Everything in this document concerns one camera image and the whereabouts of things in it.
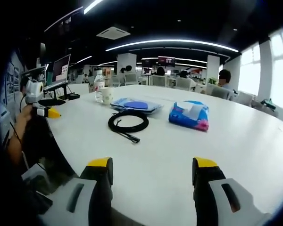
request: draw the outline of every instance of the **ceiling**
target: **ceiling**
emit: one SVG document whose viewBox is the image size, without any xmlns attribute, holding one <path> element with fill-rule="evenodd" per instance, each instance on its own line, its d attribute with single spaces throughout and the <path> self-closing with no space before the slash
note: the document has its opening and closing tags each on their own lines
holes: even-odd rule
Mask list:
<svg viewBox="0 0 283 226">
<path fill-rule="evenodd" d="M 71 63 L 92 56 L 77 66 L 115 61 L 118 54 L 130 50 L 137 55 L 138 61 L 142 57 L 157 56 L 206 61 L 207 55 L 213 54 L 220 56 L 221 63 L 224 63 L 240 53 L 180 42 L 146 43 L 109 52 L 105 50 L 137 41 L 182 39 L 217 43 L 242 51 L 256 41 L 266 40 L 269 33 L 283 25 L 283 16 L 276 13 L 276 5 L 268 5 L 262 0 L 103 0 L 84 15 L 83 10 L 92 2 L 57 0 L 53 5 L 52 1 L 44 0 L 36 10 L 27 12 L 19 44 L 28 68 L 35 66 L 40 42 L 46 44 L 47 57 L 52 62 L 69 53 Z M 96 36 L 116 24 L 131 35 L 117 40 Z"/>
</svg>

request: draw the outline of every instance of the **hand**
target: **hand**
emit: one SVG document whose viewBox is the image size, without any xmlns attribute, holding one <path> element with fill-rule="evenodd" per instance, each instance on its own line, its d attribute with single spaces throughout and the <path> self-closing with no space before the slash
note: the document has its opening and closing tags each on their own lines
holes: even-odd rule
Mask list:
<svg viewBox="0 0 283 226">
<path fill-rule="evenodd" d="M 25 123 L 27 123 L 28 121 L 31 120 L 32 115 L 31 115 L 31 111 L 33 109 L 32 105 L 26 105 L 22 111 L 20 112 L 20 114 L 17 117 L 17 122 L 18 121 L 23 121 Z"/>
</svg>

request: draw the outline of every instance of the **white cup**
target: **white cup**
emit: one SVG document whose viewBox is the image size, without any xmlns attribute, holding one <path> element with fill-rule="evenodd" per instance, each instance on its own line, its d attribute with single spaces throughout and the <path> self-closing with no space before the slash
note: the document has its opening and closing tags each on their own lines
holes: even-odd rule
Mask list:
<svg viewBox="0 0 283 226">
<path fill-rule="evenodd" d="M 113 87 L 103 87 L 100 89 L 103 96 L 103 103 L 109 105 L 113 102 Z"/>
</svg>

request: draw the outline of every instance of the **water bottle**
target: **water bottle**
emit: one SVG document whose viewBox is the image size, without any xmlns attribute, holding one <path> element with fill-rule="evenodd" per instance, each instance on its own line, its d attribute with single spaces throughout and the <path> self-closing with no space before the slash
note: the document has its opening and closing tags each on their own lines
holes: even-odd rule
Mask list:
<svg viewBox="0 0 283 226">
<path fill-rule="evenodd" d="M 103 87 L 105 87 L 105 79 L 103 75 L 99 73 L 94 79 L 95 101 L 97 102 L 103 102 L 103 96 L 100 90 Z"/>
</svg>

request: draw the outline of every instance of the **poster on wall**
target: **poster on wall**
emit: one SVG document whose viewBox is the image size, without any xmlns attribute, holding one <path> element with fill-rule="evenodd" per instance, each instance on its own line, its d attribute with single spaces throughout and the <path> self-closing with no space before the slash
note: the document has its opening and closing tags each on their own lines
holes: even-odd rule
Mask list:
<svg viewBox="0 0 283 226">
<path fill-rule="evenodd" d="M 6 74 L 7 74 L 7 72 L 4 71 L 3 74 L 4 74 L 4 75 L 3 75 L 3 81 L 2 81 L 2 84 L 1 84 L 1 96 L 0 96 L 0 101 L 6 105 L 6 104 L 7 104 L 7 97 L 6 97 L 5 87 L 6 87 Z"/>
<path fill-rule="evenodd" d="M 8 69 L 6 73 L 6 96 L 7 96 L 7 104 L 9 102 L 15 101 L 14 96 L 14 70 L 15 67 L 11 62 L 8 64 Z"/>
<path fill-rule="evenodd" d="M 19 92 L 19 69 L 14 68 L 14 100 L 16 101 L 16 95 Z"/>
</svg>

